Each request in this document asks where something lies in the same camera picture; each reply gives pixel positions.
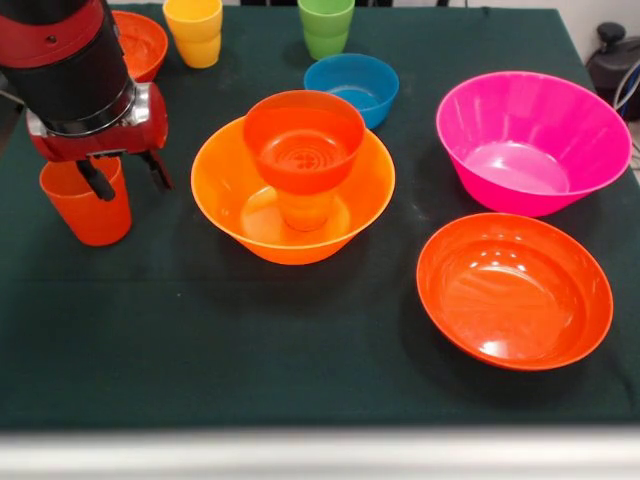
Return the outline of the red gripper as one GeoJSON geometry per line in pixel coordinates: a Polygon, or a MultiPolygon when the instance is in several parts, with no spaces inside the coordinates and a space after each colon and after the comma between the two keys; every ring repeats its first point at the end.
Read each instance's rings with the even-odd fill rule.
{"type": "Polygon", "coordinates": [[[110,202],[116,197],[113,186],[116,159],[98,156],[139,153],[156,187],[160,191],[174,188],[164,162],[155,151],[164,147],[168,136],[165,101],[155,83],[136,84],[136,97],[131,107],[106,129],[87,135],[64,136],[50,131],[33,112],[29,112],[29,136],[48,161],[77,161],[78,172],[102,201],[110,202]]]}

